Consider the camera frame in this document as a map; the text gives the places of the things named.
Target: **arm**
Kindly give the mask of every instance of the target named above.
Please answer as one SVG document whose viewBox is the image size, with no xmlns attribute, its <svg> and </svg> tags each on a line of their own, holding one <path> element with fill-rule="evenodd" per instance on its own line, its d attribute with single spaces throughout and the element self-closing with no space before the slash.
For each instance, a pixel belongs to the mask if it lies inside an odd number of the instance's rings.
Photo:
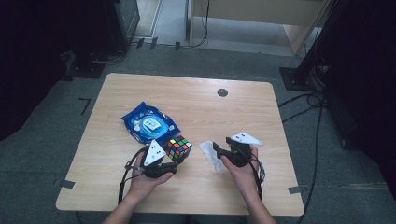
<svg viewBox="0 0 396 224">
<path fill-rule="evenodd" d="M 257 148 L 253 145 L 250 145 L 250 148 L 251 153 L 257 157 Z M 247 205 L 247 210 L 253 219 L 253 223 L 276 223 L 260 200 L 259 194 L 257 193 L 256 180 L 250 165 L 247 164 L 244 167 L 236 167 L 225 156 L 221 156 L 221 160 L 233 176 L 233 180 Z M 252 164 L 255 169 L 258 170 L 259 163 L 257 161 L 252 161 Z"/>
<path fill-rule="evenodd" d="M 139 166 L 143 157 L 143 152 L 140 153 L 134 166 Z M 134 170 L 132 176 L 140 175 L 141 172 Z M 122 202 L 114 209 L 114 211 L 106 218 L 103 224 L 119 224 L 119 223 L 129 223 L 131 215 L 137 205 L 147 198 L 155 187 L 165 183 L 168 179 L 173 176 L 172 173 L 167 173 L 157 179 L 146 177 L 145 175 L 140 175 L 138 177 L 131 179 L 131 187 L 128 193 L 125 195 Z"/>
</svg>

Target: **table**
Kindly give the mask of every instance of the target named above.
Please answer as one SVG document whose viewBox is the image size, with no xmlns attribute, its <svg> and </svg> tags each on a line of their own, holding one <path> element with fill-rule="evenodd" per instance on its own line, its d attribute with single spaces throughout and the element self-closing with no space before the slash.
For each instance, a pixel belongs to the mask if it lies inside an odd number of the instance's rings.
<svg viewBox="0 0 396 224">
<path fill-rule="evenodd" d="M 218 95 L 225 89 L 228 95 Z M 228 171 L 216 173 L 198 147 L 211 140 L 228 148 L 225 137 L 241 132 L 258 146 L 266 177 L 263 202 L 274 216 L 299 216 L 304 207 L 273 87 L 266 82 L 109 74 L 99 93 L 56 206 L 71 211 L 112 211 L 117 206 L 124 165 L 143 145 L 121 117 L 142 101 L 170 116 L 192 143 L 176 175 L 158 186 L 137 208 L 141 213 L 246 215 L 248 210 Z"/>
<path fill-rule="evenodd" d="M 194 17 L 205 17 L 209 0 L 191 0 L 190 45 Z M 210 1 L 208 18 L 283 24 L 292 52 L 297 54 L 305 40 L 328 14 L 332 0 L 216 0 Z"/>
</svg>

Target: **blue plastic packaging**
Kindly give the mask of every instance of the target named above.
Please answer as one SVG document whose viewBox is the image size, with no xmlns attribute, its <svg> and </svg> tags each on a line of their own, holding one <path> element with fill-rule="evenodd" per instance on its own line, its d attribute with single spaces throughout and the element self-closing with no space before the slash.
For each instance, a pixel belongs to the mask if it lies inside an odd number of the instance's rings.
<svg viewBox="0 0 396 224">
<path fill-rule="evenodd" d="M 138 142 L 150 144 L 155 139 L 159 144 L 180 133 L 172 119 L 152 105 L 142 102 L 132 112 L 122 117 L 126 129 Z"/>
</svg>

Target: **wooden tabletop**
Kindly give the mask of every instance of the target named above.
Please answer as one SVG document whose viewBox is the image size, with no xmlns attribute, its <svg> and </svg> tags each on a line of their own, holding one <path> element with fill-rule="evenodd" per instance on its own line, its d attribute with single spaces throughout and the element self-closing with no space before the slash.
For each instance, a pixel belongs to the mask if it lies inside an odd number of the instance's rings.
<svg viewBox="0 0 396 224">
<path fill-rule="evenodd" d="M 219 89 L 228 95 L 219 96 Z M 117 206 L 124 165 L 143 146 L 121 117 L 141 102 L 171 117 L 192 149 L 177 173 L 136 212 L 248 214 L 229 172 L 216 173 L 198 147 L 210 140 L 228 149 L 226 136 L 247 132 L 263 142 L 257 146 L 266 173 L 263 203 L 273 216 L 303 213 L 301 194 L 289 192 L 298 184 L 270 83 L 132 74 L 106 77 L 66 177 L 76 185 L 61 189 L 58 209 L 112 211 Z"/>
</svg>

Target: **rubik's cube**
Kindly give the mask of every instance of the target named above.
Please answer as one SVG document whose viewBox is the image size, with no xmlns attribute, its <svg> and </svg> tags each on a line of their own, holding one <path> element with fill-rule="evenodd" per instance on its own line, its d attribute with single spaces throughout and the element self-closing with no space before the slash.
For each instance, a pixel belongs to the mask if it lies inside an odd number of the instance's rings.
<svg viewBox="0 0 396 224">
<path fill-rule="evenodd" d="M 169 140 L 168 144 L 164 148 L 166 155 L 172 161 L 178 161 L 182 163 L 186 159 L 192 148 L 192 144 L 187 141 L 183 136 L 179 135 L 176 138 Z"/>
</svg>

